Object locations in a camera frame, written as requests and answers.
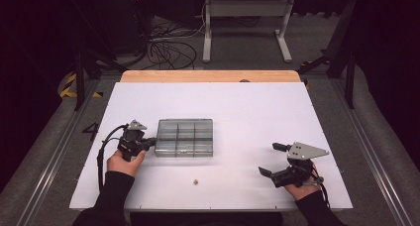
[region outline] metal rail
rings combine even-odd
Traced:
[[[337,79],[331,79],[331,83],[359,137],[359,140],[361,142],[362,153],[364,154],[367,160],[370,170],[373,173],[373,176],[386,200],[386,203],[388,204],[388,207],[395,219],[395,222],[398,226],[412,226],[413,223],[411,222],[410,217],[405,211],[405,208],[402,205],[402,202],[400,201],[398,194],[394,189],[394,186],[392,185],[391,179],[389,178],[376,152],[374,151],[373,146],[370,143],[370,140],[368,139],[368,136],[361,122],[359,121],[357,114],[355,113],[355,111],[351,110],[348,107],[346,99],[343,95],[343,86]]]
[[[87,96],[92,96],[96,86],[98,84],[98,80],[91,80],[87,87]],[[53,183],[53,179],[58,171],[58,168],[62,162],[62,159],[67,152],[69,144],[71,142],[71,137],[74,133],[74,129],[82,116],[86,106],[89,102],[90,98],[87,98],[83,104],[80,106],[78,111],[74,111],[72,114],[69,123],[62,135],[58,146],[56,147],[49,164],[47,165],[44,172],[41,174],[40,181],[37,184],[30,200],[28,201],[27,206],[25,207],[24,212],[21,215],[17,225],[24,226],[24,225],[32,225],[35,217],[37,216],[38,210],[43,203],[51,184]]]

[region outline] black sleeve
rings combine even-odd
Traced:
[[[124,203],[133,186],[134,178],[130,175],[107,171],[105,184],[102,188],[95,206],[83,210],[73,226],[124,226]]]
[[[327,206],[321,190],[297,200],[296,205],[305,216],[309,226],[345,226]]]

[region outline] floor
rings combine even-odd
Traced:
[[[241,21],[252,24],[251,27],[232,20],[214,22],[209,63],[201,61],[202,33],[172,41],[194,47],[196,60],[188,68],[298,69],[303,61],[320,56],[338,19],[293,15],[285,35],[292,63],[282,60],[273,35],[280,18]],[[187,56],[194,56],[190,47],[172,45]],[[189,58],[181,56],[173,65],[189,62]],[[167,63],[148,67],[151,64],[145,57],[130,68],[171,67]],[[363,72],[357,68],[355,109],[351,110],[343,99],[344,78],[327,78],[327,68],[321,65],[301,78],[308,81],[308,93],[354,205],[353,209],[336,212],[337,215],[348,225],[420,225],[419,171],[369,95]],[[104,69],[99,80],[86,79],[87,96],[103,92],[103,97],[87,98],[77,112],[73,111],[75,98],[63,98],[0,195],[0,225],[71,225],[78,212],[68,205],[92,144],[91,134],[83,130],[100,124],[120,77],[119,71]],[[283,217],[285,225],[306,225],[298,211],[283,212]]]

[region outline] metal frame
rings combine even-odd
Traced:
[[[367,163],[370,167],[370,170],[376,180],[377,185],[380,188],[380,191],[385,198],[386,203],[395,219],[395,222],[398,226],[412,226],[413,223],[408,216],[407,211],[404,208],[401,200],[398,197],[397,192],[395,191],[395,187],[386,172],[385,168],[382,166],[382,163],[377,156],[373,145],[371,144],[370,140],[368,139],[367,133],[363,128],[357,114],[351,108],[347,106],[347,100],[343,95],[343,86],[341,85],[340,81],[337,79],[332,79],[331,84],[333,86],[334,91],[337,94],[337,97],[341,100],[343,108],[346,111],[347,116],[349,117],[354,130],[358,136],[358,139],[361,143],[361,151],[367,160]]]
[[[87,96],[92,96],[98,83],[99,80],[92,80],[91,82],[89,82],[86,93]],[[80,103],[80,109],[78,111],[73,112],[71,119],[69,120],[69,123],[67,125],[67,128],[65,129],[64,134],[62,135],[50,162],[46,166],[44,172],[41,174],[41,178],[16,225],[32,225],[35,217],[37,216],[38,210],[40,209],[41,204],[43,203],[50,189],[50,186],[53,183],[54,177],[58,172],[58,168],[62,162],[62,159],[64,158],[65,153],[69,148],[76,125],[79,122],[81,116],[83,115],[89,100],[90,98],[87,98],[86,101]]]
[[[275,37],[281,49],[285,62],[291,62],[284,33],[290,18],[294,0],[206,0],[206,29],[204,37],[203,61],[209,62],[211,56],[212,32],[210,21],[212,17],[226,16],[282,16],[283,22]]]

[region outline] metal stand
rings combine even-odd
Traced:
[[[305,61],[297,70],[299,74],[303,74],[308,70],[317,67],[320,64],[330,62],[327,70],[328,77],[338,78],[347,66],[346,76],[346,100],[351,109],[353,106],[353,84],[355,78],[355,57],[354,50],[356,42],[348,35],[348,28],[355,10],[357,0],[349,0],[334,31],[333,37],[328,44],[328,48],[324,54],[314,61]]]
[[[290,18],[294,0],[206,0],[206,33],[204,37],[203,61],[209,62],[211,55],[212,17],[227,16],[283,16],[280,30],[275,30],[275,36],[285,62],[291,62],[284,33]]]
[[[74,62],[75,62],[75,73],[76,73],[76,93],[77,93],[77,103],[74,111],[80,109],[80,106],[83,104],[85,100],[85,88],[84,88],[84,71],[89,75],[92,79],[99,79],[100,78],[100,70],[93,65],[95,65],[96,60],[101,60],[102,62],[108,64],[109,66],[124,72],[128,70],[124,66],[118,64],[117,62],[108,59],[104,55],[92,50],[92,49],[84,49],[83,51],[75,52],[74,54]]]

